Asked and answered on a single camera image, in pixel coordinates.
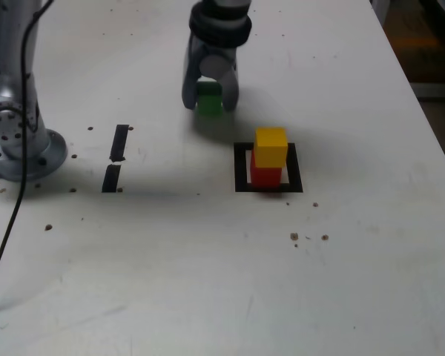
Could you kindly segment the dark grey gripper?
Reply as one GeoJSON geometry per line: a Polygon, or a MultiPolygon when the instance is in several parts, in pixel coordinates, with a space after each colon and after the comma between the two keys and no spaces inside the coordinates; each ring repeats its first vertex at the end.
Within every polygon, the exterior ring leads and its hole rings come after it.
{"type": "Polygon", "coordinates": [[[182,81],[182,102],[186,109],[196,107],[197,82],[201,74],[220,85],[224,110],[235,111],[240,94],[237,49],[215,47],[198,38],[188,40],[182,81]]]}

